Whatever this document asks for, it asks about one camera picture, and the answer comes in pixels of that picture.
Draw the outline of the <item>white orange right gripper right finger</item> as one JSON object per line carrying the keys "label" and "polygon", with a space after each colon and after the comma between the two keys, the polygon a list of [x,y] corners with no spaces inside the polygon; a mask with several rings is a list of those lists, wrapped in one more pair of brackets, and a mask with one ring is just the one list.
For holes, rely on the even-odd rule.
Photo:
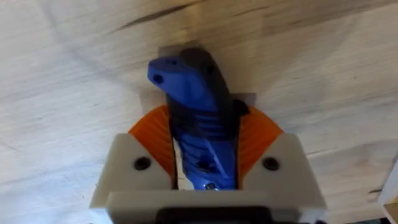
{"label": "white orange right gripper right finger", "polygon": [[238,185],[265,196],[273,208],[325,208],[318,182],[294,134],[249,107],[240,119]]}

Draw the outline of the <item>white orange right gripper left finger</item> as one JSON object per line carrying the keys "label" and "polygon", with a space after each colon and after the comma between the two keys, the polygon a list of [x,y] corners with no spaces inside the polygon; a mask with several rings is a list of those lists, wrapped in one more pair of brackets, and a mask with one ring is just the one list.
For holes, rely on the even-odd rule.
{"label": "white orange right gripper left finger", "polygon": [[144,115],[128,133],[117,134],[91,199],[104,208],[111,194],[169,190],[175,183],[175,153],[167,106]]}

